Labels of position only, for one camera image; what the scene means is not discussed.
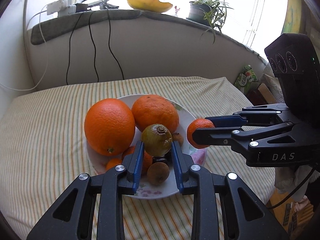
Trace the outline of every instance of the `camera lens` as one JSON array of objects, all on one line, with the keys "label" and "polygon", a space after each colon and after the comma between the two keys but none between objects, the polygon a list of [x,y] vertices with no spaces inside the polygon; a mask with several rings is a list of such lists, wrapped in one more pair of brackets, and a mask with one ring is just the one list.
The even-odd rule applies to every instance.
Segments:
[{"label": "camera lens", "polygon": [[287,72],[287,67],[285,65],[284,59],[280,54],[276,55],[276,62],[283,73]]},{"label": "camera lens", "polygon": [[270,65],[271,65],[273,71],[277,71],[277,65],[276,65],[275,61],[273,59],[270,59],[269,61],[270,61]]},{"label": "camera lens", "polygon": [[289,63],[290,68],[294,71],[297,70],[297,62],[294,56],[292,55],[292,53],[288,51],[286,54],[286,57],[287,57],[287,61]]}]

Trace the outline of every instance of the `orange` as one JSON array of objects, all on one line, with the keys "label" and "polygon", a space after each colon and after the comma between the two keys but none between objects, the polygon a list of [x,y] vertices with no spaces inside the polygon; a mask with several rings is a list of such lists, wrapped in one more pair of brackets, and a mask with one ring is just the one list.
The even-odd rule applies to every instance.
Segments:
[{"label": "orange", "polygon": [[167,127],[170,133],[174,133],[179,125],[179,115],[175,107],[158,95],[144,95],[138,98],[131,111],[141,132],[149,125],[159,123]]},{"label": "orange", "polygon": [[[126,149],[121,156],[122,160],[124,159],[125,156],[129,154],[133,154],[134,149],[135,149],[135,146],[130,146],[128,149]],[[147,171],[151,165],[152,165],[152,156],[146,151],[144,151],[141,174],[142,175],[147,174]]]},{"label": "orange", "polygon": [[95,103],[84,120],[84,133],[93,150],[116,156],[132,143],[135,121],[130,108],[114,98]]},{"label": "orange", "polygon": [[203,149],[203,148],[209,147],[210,145],[199,145],[199,144],[196,144],[195,141],[192,138],[192,134],[197,128],[212,128],[212,127],[214,127],[214,125],[208,119],[203,119],[203,118],[195,119],[188,126],[188,129],[187,129],[187,139],[188,139],[189,143],[194,148],[197,148],[197,149]]},{"label": "orange", "polygon": [[120,159],[117,159],[117,158],[111,159],[106,165],[106,171],[111,169],[112,167],[120,165],[121,163],[122,163],[122,160],[120,160]]}]

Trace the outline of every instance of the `wavy yellow dish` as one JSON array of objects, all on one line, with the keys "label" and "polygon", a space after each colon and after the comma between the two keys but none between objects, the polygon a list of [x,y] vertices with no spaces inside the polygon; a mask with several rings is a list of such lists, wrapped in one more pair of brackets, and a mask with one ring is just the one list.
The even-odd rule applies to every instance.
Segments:
[{"label": "wavy yellow dish", "polygon": [[169,2],[160,2],[159,0],[127,0],[127,2],[132,9],[157,13],[167,12],[173,6]]}]

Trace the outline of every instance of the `potted plant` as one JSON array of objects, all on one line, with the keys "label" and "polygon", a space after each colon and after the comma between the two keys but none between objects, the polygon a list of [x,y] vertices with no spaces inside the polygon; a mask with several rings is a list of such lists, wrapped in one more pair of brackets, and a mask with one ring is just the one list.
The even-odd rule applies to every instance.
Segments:
[{"label": "potted plant", "polygon": [[221,28],[226,22],[227,8],[230,8],[228,4],[219,0],[191,1],[189,17],[187,19],[211,27],[208,30],[212,30],[214,42],[214,30],[221,32]]}]

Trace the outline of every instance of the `black camera housing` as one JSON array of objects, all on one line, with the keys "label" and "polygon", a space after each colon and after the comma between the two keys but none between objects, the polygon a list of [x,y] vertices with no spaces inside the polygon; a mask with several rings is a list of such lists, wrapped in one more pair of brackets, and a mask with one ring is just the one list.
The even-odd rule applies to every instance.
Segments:
[{"label": "black camera housing", "polygon": [[320,64],[308,36],[283,33],[264,49],[292,113],[320,126]]}]

